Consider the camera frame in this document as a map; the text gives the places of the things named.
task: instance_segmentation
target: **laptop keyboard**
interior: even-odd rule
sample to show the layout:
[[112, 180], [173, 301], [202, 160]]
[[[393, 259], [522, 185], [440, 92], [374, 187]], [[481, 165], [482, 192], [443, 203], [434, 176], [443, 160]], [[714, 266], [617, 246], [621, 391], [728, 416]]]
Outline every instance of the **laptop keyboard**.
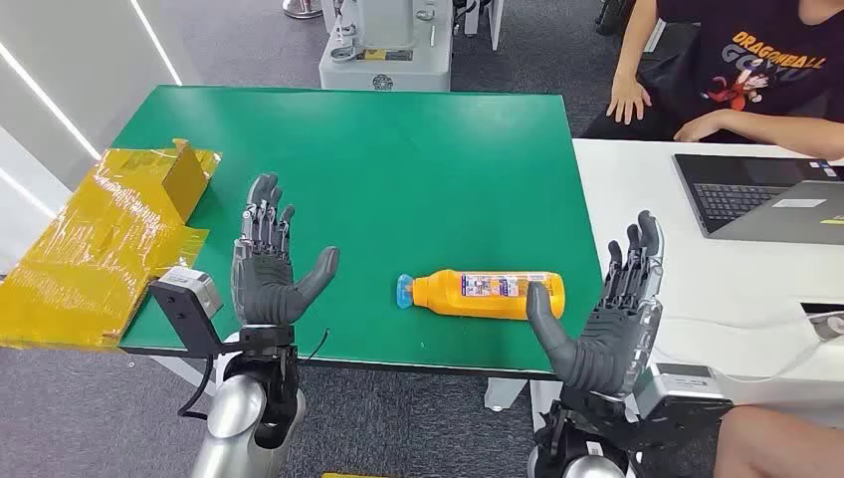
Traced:
[[695, 184], [695, 192], [708, 219], [733, 220], [786, 191], [787, 187]]

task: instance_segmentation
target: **person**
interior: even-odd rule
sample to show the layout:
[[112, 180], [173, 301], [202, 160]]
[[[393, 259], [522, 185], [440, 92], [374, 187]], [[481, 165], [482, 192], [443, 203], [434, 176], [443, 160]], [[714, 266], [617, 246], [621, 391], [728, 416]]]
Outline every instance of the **person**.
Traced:
[[724, 416], [715, 478], [836, 478], [844, 475], [844, 430], [752, 406]]
[[[700, 23], [700, 34], [637, 75], [658, 17]], [[840, 159], [842, 47], [844, 0], [637, 0], [606, 115], [583, 137], [764, 142]], [[788, 116], [815, 100], [823, 118]]]

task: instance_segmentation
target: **gray carpet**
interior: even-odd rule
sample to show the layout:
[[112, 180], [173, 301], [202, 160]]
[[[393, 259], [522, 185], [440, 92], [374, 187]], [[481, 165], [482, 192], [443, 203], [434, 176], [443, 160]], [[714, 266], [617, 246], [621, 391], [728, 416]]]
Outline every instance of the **gray carpet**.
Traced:
[[[456, 38], [454, 90], [561, 94], [577, 135], [606, 101], [620, 45], [593, 33], [598, 1], [507, 2], [497, 53], [486, 22], [476, 38]], [[286, 18], [280, 3], [167, 5], [206, 83], [318, 88], [322, 20]], [[0, 350], [0, 383], [2, 477], [186, 476], [202, 437], [201, 422], [175, 416], [192, 387], [149, 358]], [[305, 367], [309, 412], [288, 476], [525, 476], [527, 393], [493, 413], [485, 387], [479, 377]], [[711, 476], [714, 449], [704, 430], [666, 460]]]

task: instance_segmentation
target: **yellow tape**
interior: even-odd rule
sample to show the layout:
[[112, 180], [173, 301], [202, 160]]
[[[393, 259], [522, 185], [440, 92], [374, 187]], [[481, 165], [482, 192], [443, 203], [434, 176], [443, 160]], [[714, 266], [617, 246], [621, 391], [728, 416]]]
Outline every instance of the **yellow tape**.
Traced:
[[383, 48], [368, 49], [363, 51], [364, 60], [386, 60], [387, 50]]
[[107, 151], [0, 285], [0, 345], [116, 347], [148, 282], [196, 259], [207, 231], [184, 217], [217, 162], [186, 144]]

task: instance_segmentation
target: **person's arm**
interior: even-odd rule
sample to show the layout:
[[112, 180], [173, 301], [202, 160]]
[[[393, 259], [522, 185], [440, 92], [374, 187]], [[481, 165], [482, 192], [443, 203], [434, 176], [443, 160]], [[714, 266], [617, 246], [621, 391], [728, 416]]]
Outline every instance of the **person's arm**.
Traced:
[[844, 123], [829, 119], [718, 110], [687, 122], [674, 140], [695, 142], [720, 129], [821, 159], [834, 161], [844, 157]]
[[721, 424], [715, 477], [840, 477], [842, 450], [842, 430], [740, 406], [725, 415]]
[[657, 0], [637, 0], [630, 14], [630, 22], [624, 32], [624, 42], [618, 57], [618, 66], [612, 80], [612, 98], [607, 116], [615, 112], [615, 122], [630, 124], [635, 110], [641, 120], [645, 105], [651, 106], [651, 97], [636, 80], [636, 71], [642, 52], [657, 24]]

